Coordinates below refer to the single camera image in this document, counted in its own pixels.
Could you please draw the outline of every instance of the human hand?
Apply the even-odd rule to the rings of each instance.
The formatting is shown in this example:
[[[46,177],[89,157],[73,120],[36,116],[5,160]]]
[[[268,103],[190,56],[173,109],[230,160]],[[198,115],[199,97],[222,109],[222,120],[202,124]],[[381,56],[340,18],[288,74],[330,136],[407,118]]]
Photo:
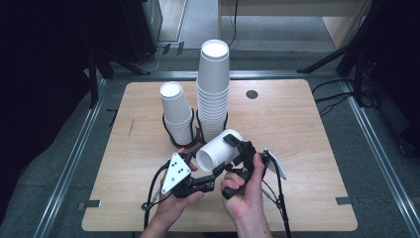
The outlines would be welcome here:
[[[183,148],[179,149],[178,153],[186,153],[186,150]],[[189,167],[194,172],[198,170],[192,163],[189,164]],[[160,186],[163,185],[166,172],[164,172],[164,176],[160,180]],[[167,194],[160,193],[159,201],[161,202],[157,205],[157,212],[141,237],[165,237],[170,226],[181,216],[183,210],[199,201],[203,196],[204,193],[202,191],[196,191],[185,198],[176,198],[170,192]]]
[[[263,212],[263,170],[264,164],[259,153],[254,155],[253,176],[239,192],[229,200],[223,198],[226,211],[235,223],[239,237],[272,237]],[[225,187],[238,189],[245,181],[235,173],[226,173],[222,179]]]

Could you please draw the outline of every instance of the table top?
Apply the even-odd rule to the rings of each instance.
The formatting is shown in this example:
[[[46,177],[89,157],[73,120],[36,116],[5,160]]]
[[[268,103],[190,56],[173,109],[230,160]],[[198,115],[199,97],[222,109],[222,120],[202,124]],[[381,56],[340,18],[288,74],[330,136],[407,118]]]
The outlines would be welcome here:
[[[161,124],[162,84],[127,85],[90,196],[90,200],[101,200],[101,205],[86,208],[84,230],[143,230],[141,206],[147,201],[152,178],[176,151]],[[195,81],[181,85],[196,109]],[[287,174],[282,190],[291,231],[355,230],[358,222],[352,206],[336,201],[348,195],[307,81],[232,80],[230,87],[227,128],[252,141],[257,151],[268,148],[279,159]],[[248,98],[249,90],[258,97]],[[185,209],[171,231],[235,231],[223,207],[222,177],[217,178],[214,191]],[[278,194],[275,174],[267,171],[264,180]],[[280,212],[266,197],[264,211],[271,231],[283,231]]]

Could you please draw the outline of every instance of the tall cup stack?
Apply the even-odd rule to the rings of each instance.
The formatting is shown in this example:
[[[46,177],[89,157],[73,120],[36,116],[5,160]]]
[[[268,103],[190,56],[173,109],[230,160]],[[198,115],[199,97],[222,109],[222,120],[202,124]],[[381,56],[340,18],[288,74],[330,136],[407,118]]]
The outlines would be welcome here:
[[[193,112],[178,82],[170,81],[160,88],[164,124],[177,145],[188,145],[196,136]]]
[[[204,142],[225,129],[229,102],[229,47],[210,40],[201,48],[197,77],[198,119]]]

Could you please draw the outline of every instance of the left hand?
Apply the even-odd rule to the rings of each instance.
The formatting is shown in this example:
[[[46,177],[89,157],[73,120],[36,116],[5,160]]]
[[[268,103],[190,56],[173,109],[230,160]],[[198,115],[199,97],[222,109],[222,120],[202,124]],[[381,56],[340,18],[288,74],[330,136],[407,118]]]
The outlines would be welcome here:
[[[186,153],[186,150],[183,148],[179,149],[178,153]],[[198,170],[192,163],[189,164],[189,167],[194,172]],[[160,186],[163,185],[165,176],[166,171],[163,178],[160,180]],[[170,195],[170,192],[165,195],[160,193],[159,200],[165,198],[166,200],[158,204],[154,218],[152,218],[149,226],[141,237],[164,237],[170,226],[181,216],[183,210],[189,205],[199,201],[203,196],[204,192],[202,191],[196,191],[185,198],[176,198],[174,195]]]

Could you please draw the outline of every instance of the black round hole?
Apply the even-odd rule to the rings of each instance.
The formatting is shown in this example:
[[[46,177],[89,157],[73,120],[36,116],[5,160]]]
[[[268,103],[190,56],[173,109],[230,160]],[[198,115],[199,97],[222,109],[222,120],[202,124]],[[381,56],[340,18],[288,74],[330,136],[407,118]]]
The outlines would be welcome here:
[[[258,96],[259,96],[259,94],[254,90],[249,90],[247,92],[247,97],[250,98],[250,99],[256,99]]]

